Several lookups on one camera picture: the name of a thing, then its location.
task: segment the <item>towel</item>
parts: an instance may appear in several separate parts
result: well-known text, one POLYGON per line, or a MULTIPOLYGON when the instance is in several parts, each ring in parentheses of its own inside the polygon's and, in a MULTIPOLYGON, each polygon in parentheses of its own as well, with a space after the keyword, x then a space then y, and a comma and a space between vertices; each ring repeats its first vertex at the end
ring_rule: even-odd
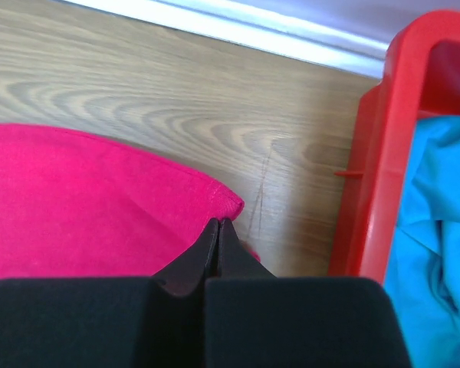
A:
POLYGON ((220 182, 93 134, 0 125, 0 278, 150 276, 243 201, 220 182))
POLYGON ((460 117, 420 120, 385 289, 417 368, 460 368, 460 117))

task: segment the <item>red box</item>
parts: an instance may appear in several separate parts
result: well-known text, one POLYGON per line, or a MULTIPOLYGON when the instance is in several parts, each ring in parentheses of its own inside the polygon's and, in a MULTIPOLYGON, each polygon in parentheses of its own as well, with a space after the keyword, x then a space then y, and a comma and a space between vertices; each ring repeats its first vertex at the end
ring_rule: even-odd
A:
POLYGON ((383 283, 412 136, 423 117, 460 115, 460 13, 434 11, 398 33, 381 83, 360 101, 329 275, 383 283))

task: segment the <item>wooden table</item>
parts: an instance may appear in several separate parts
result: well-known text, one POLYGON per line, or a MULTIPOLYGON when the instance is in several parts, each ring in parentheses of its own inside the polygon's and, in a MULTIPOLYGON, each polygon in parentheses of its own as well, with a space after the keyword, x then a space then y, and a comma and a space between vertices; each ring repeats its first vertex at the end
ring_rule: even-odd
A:
POLYGON ((221 180, 280 276, 327 270, 360 96, 376 83, 48 0, 0 0, 0 122, 110 136, 221 180))

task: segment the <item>crumpled blue cloth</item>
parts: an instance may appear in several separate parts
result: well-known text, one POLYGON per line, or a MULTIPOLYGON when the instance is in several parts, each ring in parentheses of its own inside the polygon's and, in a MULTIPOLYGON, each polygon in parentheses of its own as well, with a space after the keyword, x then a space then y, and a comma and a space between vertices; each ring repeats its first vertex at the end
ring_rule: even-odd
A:
POLYGON ((460 117, 420 120, 386 273, 415 368, 460 368, 460 117))

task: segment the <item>pink cloth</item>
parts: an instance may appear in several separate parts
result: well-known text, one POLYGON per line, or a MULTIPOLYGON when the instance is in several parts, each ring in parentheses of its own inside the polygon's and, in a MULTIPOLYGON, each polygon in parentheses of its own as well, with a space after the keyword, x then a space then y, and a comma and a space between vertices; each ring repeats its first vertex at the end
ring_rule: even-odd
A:
POLYGON ((141 149, 0 125, 0 278, 151 275, 243 201, 141 149))

